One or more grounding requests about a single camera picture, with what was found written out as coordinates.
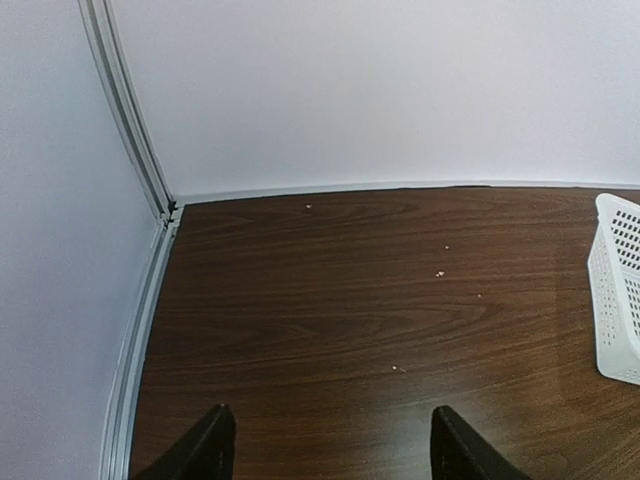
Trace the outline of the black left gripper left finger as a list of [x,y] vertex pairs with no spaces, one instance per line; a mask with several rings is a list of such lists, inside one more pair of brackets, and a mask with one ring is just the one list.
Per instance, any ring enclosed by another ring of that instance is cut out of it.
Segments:
[[206,412],[134,479],[232,479],[236,422],[226,404]]

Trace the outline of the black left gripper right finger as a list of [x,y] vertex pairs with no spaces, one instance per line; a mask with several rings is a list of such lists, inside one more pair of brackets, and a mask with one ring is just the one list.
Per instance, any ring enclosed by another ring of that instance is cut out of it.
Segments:
[[430,465],[433,479],[529,479],[448,405],[431,416]]

